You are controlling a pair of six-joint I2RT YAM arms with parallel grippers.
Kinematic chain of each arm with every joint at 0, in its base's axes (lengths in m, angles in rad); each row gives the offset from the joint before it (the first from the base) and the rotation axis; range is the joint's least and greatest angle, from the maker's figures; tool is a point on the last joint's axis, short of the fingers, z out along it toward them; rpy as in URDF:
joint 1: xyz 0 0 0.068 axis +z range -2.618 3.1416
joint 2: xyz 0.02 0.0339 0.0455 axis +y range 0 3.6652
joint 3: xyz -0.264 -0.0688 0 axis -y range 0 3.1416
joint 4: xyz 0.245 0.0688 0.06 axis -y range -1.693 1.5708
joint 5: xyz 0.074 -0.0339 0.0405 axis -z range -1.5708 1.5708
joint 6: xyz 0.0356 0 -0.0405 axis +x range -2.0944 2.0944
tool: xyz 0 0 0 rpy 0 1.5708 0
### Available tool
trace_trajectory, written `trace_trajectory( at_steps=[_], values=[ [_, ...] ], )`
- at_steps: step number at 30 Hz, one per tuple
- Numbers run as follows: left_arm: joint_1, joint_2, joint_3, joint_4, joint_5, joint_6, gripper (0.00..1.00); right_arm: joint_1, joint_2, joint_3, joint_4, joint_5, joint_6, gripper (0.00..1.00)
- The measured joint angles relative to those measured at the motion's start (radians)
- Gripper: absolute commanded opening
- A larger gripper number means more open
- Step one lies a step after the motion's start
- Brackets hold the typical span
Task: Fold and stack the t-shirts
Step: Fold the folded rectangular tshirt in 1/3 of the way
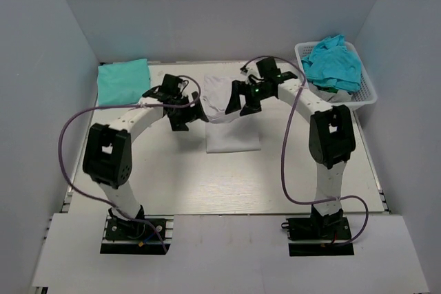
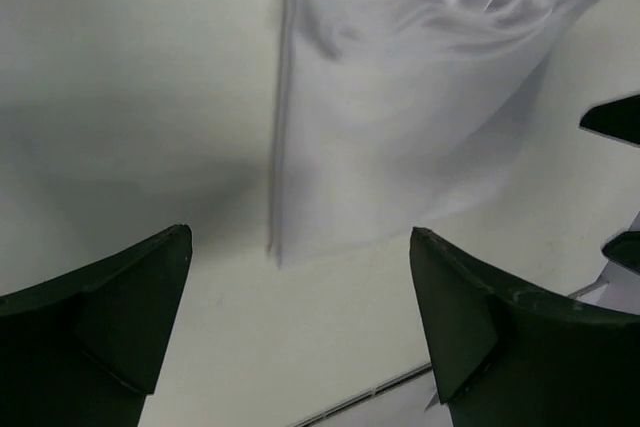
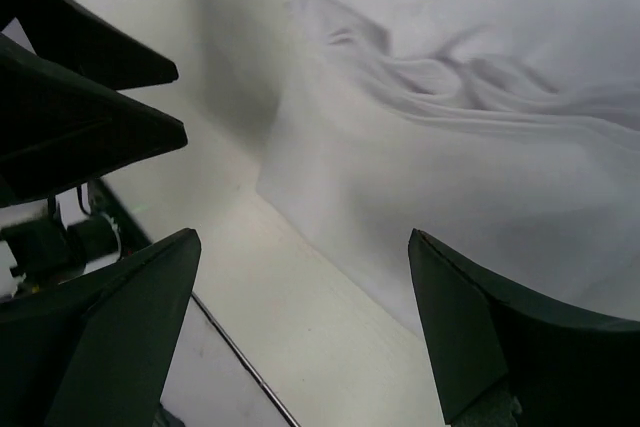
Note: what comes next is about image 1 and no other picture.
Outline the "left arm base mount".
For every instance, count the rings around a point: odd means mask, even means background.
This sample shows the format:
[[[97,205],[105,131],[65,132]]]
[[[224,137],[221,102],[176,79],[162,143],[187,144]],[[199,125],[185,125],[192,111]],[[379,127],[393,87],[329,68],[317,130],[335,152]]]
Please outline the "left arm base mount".
[[[172,243],[173,216],[147,217],[141,207],[137,218],[144,217],[154,226],[120,219],[108,210],[100,254],[102,255],[165,255]]]

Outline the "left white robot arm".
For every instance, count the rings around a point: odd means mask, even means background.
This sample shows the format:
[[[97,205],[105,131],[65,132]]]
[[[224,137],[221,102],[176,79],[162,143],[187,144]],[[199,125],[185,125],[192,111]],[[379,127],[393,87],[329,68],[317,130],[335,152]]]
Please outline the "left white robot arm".
[[[132,173],[132,144],[154,123],[167,118],[172,131],[186,132],[188,123],[207,122],[201,105],[201,87],[190,95],[187,75],[165,74],[160,85],[146,91],[126,113],[106,123],[93,124],[88,133],[83,158],[83,172],[103,190],[111,215],[123,220],[122,230],[130,238],[145,232],[143,208],[135,198],[129,179]]]

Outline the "white t shirt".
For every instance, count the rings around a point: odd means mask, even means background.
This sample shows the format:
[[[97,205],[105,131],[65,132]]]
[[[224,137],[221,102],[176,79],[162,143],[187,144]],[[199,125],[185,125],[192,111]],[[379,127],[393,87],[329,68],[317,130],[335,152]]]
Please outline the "white t shirt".
[[[256,117],[226,114],[232,94],[230,76],[206,74],[201,102],[208,122],[205,124],[206,152],[209,154],[258,151],[261,149]]]

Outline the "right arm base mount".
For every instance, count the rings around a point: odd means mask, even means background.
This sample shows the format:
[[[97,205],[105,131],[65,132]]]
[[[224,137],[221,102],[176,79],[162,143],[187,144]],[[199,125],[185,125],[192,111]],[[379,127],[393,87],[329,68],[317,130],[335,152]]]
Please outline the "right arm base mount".
[[[287,232],[291,257],[351,256],[354,254],[349,221],[343,211],[322,216],[315,207],[308,217],[288,218],[281,224]]]

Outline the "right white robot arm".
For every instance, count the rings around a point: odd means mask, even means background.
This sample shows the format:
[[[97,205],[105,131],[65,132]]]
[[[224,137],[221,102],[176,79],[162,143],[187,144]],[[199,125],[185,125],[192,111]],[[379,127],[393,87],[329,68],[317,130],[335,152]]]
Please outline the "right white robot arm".
[[[346,105],[332,105],[311,92],[306,78],[282,72],[273,57],[262,58],[256,66],[256,76],[241,67],[247,78],[232,82],[225,113],[256,114],[262,111],[261,101],[275,97],[291,106],[289,120],[298,112],[309,123],[308,148],[317,169],[316,197],[309,204],[311,212],[319,215],[312,219],[311,229],[319,238],[327,238],[336,230],[332,216],[342,213],[342,177],[356,148],[351,112]]]

